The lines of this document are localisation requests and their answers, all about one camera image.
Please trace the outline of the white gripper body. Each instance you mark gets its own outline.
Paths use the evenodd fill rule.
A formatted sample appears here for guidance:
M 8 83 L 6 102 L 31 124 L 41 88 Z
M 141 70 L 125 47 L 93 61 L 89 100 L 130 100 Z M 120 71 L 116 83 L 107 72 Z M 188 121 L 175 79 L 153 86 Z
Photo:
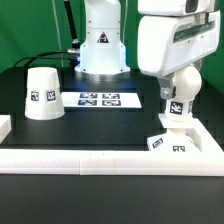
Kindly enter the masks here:
M 143 74 L 164 77 L 216 51 L 220 11 L 184 17 L 144 16 L 137 61 Z

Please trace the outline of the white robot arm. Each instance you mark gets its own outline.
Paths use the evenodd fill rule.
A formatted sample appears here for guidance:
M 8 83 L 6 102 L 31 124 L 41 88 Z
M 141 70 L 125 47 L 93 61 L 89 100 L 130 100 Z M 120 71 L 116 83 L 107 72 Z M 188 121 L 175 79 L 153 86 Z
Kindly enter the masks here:
M 137 62 L 140 71 L 160 83 L 160 95 L 172 99 L 173 76 L 216 51 L 220 34 L 217 0 L 138 0 Z M 120 41 L 119 0 L 84 0 L 86 39 L 76 70 L 92 77 L 126 72 L 126 48 Z

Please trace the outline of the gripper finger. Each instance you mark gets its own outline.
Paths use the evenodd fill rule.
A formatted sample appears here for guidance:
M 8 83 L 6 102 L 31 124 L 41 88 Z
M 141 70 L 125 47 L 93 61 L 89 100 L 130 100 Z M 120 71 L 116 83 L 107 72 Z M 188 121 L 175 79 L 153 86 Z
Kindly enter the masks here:
M 174 74 L 171 73 L 159 79 L 160 96 L 162 99 L 170 100 L 175 97 L 176 87 L 173 84 Z
M 199 59 L 193 63 L 193 66 L 200 71 L 203 66 L 203 59 Z

